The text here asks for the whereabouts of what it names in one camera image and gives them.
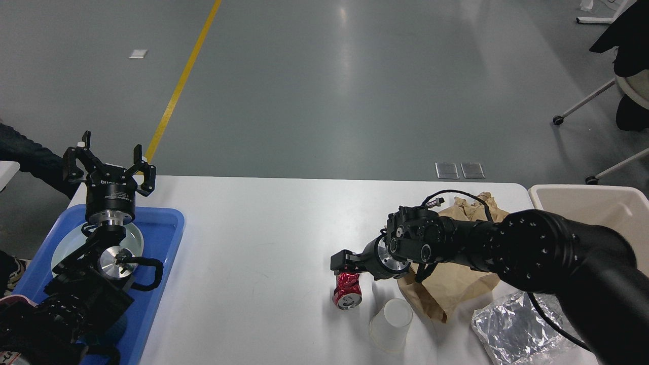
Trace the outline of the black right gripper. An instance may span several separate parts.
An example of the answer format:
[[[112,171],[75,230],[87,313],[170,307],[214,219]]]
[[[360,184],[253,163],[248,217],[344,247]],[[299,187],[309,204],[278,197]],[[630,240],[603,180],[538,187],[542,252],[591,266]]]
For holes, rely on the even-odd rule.
[[[378,236],[364,247],[361,257],[349,250],[331,256],[331,271],[341,273],[368,273],[375,280],[400,279],[409,273],[411,264],[395,259],[389,252],[385,236]]]

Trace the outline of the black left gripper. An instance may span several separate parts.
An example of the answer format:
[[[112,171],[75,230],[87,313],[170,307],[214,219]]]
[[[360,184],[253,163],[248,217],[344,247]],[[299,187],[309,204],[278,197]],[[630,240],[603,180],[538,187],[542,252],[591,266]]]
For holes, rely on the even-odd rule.
[[[90,150],[91,131],[63,153],[63,180],[68,183],[86,181],[86,221],[100,226],[117,219],[125,226],[136,218],[136,192],[148,197],[155,191],[156,166],[149,164],[141,144],[133,148],[133,164],[128,169],[104,172],[100,159]]]

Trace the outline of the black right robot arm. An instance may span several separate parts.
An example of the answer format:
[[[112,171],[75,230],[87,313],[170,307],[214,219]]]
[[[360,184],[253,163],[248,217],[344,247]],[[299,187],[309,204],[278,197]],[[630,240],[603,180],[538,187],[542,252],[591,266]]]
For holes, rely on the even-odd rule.
[[[400,279],[416,263],[415,280],[422,282],[439,263],[460,264],[495,273],[525,291],[533,305],[534,294],[555,295],[581,338],[578,345],[601,363],[647,364],[648,281],[623,235],[538,209],[497,223],[481,198],[485,219],[461,221],[432,210],[442,201],[436,192],[420,205],[400,206],[363,252],[332,255],[334,305],[360,304],[360,273]]]

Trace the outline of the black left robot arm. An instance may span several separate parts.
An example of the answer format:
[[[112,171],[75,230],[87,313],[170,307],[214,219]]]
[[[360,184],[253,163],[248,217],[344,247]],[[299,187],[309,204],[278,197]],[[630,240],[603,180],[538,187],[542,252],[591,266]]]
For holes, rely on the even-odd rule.
[[[120,363],[116,346],[83,338],[102,335],[120,321],[134,301],[130,289],[151,291],[162,282],[160,260],[121,246],[136,218],[136,195],[155,189],[156,167],[139,144],[130,168],[105,164],[91,152],[90,141],[86,131],[63,155],[63,178],[87,187],[81,227],[86,240],[52,269],[41,303],[23,295],[2,299],[2,364],[79,364],[88,355]]]

